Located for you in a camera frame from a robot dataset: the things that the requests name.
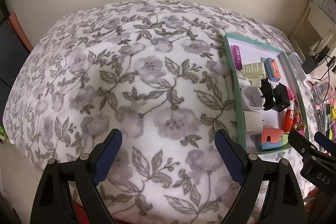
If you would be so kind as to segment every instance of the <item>dark gray panel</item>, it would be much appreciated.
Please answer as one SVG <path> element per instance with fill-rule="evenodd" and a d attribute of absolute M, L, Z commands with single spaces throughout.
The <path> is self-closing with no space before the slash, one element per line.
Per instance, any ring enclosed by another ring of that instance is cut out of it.
<path fill-rule="evenodd" d="M 29 53 L 7 21 L 0 26 L 0 52 L 0 78 L 9 86 L 13 86 Z"/>
<path fill-rule="evenodd" d="M 3 127 L 2 116 L 5 110 L 9 92 L 11 89 L 0 79 L 0 126 Z"/>

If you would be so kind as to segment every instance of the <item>purple tube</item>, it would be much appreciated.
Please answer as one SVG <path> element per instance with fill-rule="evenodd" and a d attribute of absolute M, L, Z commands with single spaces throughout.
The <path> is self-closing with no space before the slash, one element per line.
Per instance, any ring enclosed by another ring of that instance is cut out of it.
<path fill-rule="evenodd" d="M 236 70 L 242 70 L 243 66 L 242 66 L 242 59 L 240 57 L 239 47 L 237 45 L 232 45 L 231 52 L 232 52 L 233 61 L 235 63 Z"/>

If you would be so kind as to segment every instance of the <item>floral blanket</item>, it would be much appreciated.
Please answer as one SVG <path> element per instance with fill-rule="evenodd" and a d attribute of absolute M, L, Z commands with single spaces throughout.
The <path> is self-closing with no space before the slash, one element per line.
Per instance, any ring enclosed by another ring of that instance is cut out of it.
<path fill-rule="evenodd" d="M 66 15 L 16 79 L 3 118 L 9 138 L 41 170 L 50 157 L 64 162 L 89 153 L 118 128 L 122 148 L 98 186 L 115 218 L 218 224 L 240 188 L 214 146 L 218 128 L 236 138 L 225 32 L 293 51 L 276 28 L 195 3 L 127 1 Z M 312 134 L 311 93 L 299 85 Z M 307 194 L 312 185 L 299 175 L 296 151 L 262 156 L 282 157 Z M 263 183 L 250 222 L 266 188 Z M 76 188 L 72 193 L 79 201 Z"/>

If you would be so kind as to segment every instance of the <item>tray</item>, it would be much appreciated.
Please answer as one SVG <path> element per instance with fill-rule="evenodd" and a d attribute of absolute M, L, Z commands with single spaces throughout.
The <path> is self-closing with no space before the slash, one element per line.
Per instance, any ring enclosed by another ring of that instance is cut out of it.
<path fill-rule="evenodd" d="M 246 85 L 247 82 L 243 80 L 241 72 L 237 71 L 235 68 L 233 57 L 231 54 L 231 46 L 232 45 L 239 46 L 241 61 L 243 65 L 255 62 L 262 62 L 268 57 L 276 60 L 281 75 L 281 80 L 278 83 L 288 86 L 293 93 L 297 94 L 297 99 L 300 104 L 303 122 L 306 125 L 308 125 L 300 89 L 295 79 L 295 75 L 293 73 L 287 55 L 283 51 L 275 47 L 272 47 L 268 44 L 264 44 L 257 40 L 252 40 L 250 38 L 242 37 L 236 34 L 227 33 L 224 37 L 223 43 L 227 53 L 226 58 L 228 61 L 228 65 L 231 71 L 233 71 L 231 75 L 233 77 L 234 97 L 236 102 L 237 142 L 248 153 L 253 152 L 259 155 L 265 155 L 269 153 L 290 149 L 292 146 L 289 143 L 287 143 L 286 145 L 282 146 L 279 149 L 260 151 L 256 148 L 254 144 L 255 136 L 245 134 L 245 119 L 243 114 L 240 88 Z M 272 87 L 274 88 L 278 83 L 271 82 Z M 277 112 L 273 109 L 268 111 L 262 110 L 261 114 L 263 119 L 265 120 L 263 122 L 265 126 L 273 128 L 282 128 L 283 120 L 286 114 L 286 109 L 282 112 Z M 305 137 L 309 139 L 308 127 L 305 130 Z"/>

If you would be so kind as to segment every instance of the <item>green object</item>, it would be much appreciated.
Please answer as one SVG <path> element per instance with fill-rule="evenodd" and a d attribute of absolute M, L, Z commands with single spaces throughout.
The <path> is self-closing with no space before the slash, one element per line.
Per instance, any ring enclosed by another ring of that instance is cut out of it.
<path fill-rule="evenodd" d="M 6 138 L 6 131 L 3 127 L 0 127 L 0 139 L 5 140 Z"/>
<path fill-rule="evenodd" d="M 295 75 L 292 71 L 291 65 L 288 61 L 287 55 L 283 51 L 279 50 L 278 48 L 272 47 L 268 44 L 259 42 L 257 40 L 250 39 L 248 37 L 242 37 L 240 35 L 227 33 L 224 36 L 223 44 L 224 44 L 225 51 L 227 52 L 226 58 L 227 58 L 229 66 L 230 66 L 231 75 L 233 77 L 233 83 L 232 84 L 233 84 L 235 104 L 236 104 L 237 142 L 246 150 L 245 119 L 244 119 L 244 113 L 243 113 L 242 97 L 241 97 L 241 91 L 240 91 L 240 87 L 239 87 L 238 76 L 237 76 L 237 73 L 236 73 L 236 68 L 235 68 L 234 60 L 233 60 L 233 57 L 232 57 L 232 54 L 231 54 L 231 47 L 230 47 L 230 44 L 228 42 L 228 38 L 232 38 L 232 39 L 240 40 L 240 41 L 243 41 L 243 42 L 246 42 L 246 43 L 249 43 L 249 44 L 253 44 L 253 45 L 268 49 L 270 51 L 277 52 L 282 56 L 282 58 L 285 61 L 285 64 L 288 67 L 290 76 L 293 80 L 295 90 L 297 91 L 297 95 L 298 95 L 297 99 L 298 99 L 298 102 L 299 102 L 300 107 L 301 107 L 303 122 L 306 125 L 308 125 L 306 112 L 305 112 L 305 107 L 304 107 L 304 104 L 303 104 L 303 101 L 302 101 L 302 96 L 301 96 L 301 93 L 300 93 L 300 89 L 299 89 L 299 86 L 297 84 Z M 307 139 L 309 139 L 308 126 L 307 126 L 306 131 L 305 131 L 305 137 Z M 274 153 L 274 152 L 287 150 L 287 149 L 290 149 L 291 147 L 292 146 L 289 143 L 287 143 L 286 145 L 282 146 L 279 149 L 259 151 L 256 154 L 265 155 L 265 154 L 269 154 L 269 153 Z"/>

